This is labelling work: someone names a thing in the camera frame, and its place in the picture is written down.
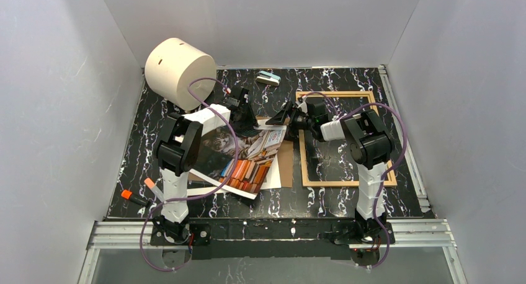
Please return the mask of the light wooden picture frame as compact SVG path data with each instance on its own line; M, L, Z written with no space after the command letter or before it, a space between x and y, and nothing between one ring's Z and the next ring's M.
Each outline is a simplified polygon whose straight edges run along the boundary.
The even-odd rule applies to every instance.
M307 96L308 94L313 96L326 95L329 98L366 98L368 103L375 102L375 98L372 91L298 91L295 93L296 98ZM308 177L307 170L307 157L306 157L306 144L304 132L299 133L299 149L300 149L300 167L301 167L301 179L304 187L358 187L358 180L338 180L338 181L313 181Z

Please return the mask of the cat and books photo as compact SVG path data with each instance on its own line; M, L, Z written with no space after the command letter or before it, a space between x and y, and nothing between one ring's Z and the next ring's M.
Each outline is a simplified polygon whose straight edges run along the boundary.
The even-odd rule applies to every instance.
M202 136L196 171L246 193L260 192L281 147L287 127L260 125L248 137L235 138L227 126Z

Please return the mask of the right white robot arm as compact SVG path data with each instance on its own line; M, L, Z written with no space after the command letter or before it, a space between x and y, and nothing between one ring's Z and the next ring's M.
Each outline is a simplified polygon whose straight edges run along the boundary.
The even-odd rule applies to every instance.
M284 104L265 124L287 125L290 131L306 130L320 142L345 140L359 171L356 218L385 222L383 182L395 144L375 110L330 120L324 102L314 104L300 99Z

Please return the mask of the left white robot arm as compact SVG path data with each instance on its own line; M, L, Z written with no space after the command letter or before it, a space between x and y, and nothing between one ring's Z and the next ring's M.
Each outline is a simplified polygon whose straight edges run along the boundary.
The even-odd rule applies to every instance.
M189 172L205 144L225 155L225 164L236 162L246 153L243 139L255 132L256 126L249 90L240 86L228 89L220 104L190 114L169 114L154 147L163 178L161 214L173 223L186 219Z

